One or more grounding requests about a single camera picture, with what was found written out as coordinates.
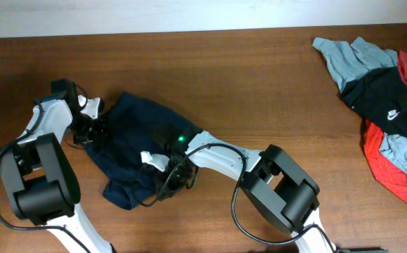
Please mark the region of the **navy blue shorts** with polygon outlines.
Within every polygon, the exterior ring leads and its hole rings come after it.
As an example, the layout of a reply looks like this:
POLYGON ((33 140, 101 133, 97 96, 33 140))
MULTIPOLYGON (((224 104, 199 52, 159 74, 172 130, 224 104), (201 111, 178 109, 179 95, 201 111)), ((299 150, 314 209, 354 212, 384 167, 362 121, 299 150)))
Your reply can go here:
POLYGON ((165 154, 155 134, 164 137, 169 127, 185 131, 194 124, 173 110, 146 98, 124 92, 103 115, 108 139, 92 142, 84 150, 108 177, 103 197, 117 207, 131 210, 156 194, 153 169, 143 168, 141 152, 165 154))

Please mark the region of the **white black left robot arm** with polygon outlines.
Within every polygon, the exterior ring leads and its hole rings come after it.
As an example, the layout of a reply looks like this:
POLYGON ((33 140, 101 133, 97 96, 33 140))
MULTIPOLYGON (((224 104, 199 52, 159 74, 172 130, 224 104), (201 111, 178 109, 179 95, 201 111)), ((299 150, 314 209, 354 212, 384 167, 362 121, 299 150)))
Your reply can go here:
POLYGON ((115 251, 80 205, 77 177, 61 141, 73 114, 63 99, 38 101, 23 133, 0 149, 0 177, 13 213, 48 231, 69 252, 115 251))

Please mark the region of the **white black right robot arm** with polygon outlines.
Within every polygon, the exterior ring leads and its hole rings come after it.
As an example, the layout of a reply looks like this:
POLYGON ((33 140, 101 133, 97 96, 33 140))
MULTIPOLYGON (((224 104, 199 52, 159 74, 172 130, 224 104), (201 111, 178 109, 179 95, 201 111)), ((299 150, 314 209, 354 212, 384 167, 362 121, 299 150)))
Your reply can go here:
POLYGON ((196 179, 199 168, 212 169, 233 180, 235 211, 243 191, 255 209, 278 230, 290 234, 300 252, 338 252, 321 223, 318 184, 282 148, 269 145, 250 150, 222 141, 197 127, 170 128, 153 138, 165 153, 143 158, 165 177, 158 196, 171 197, 196 179))

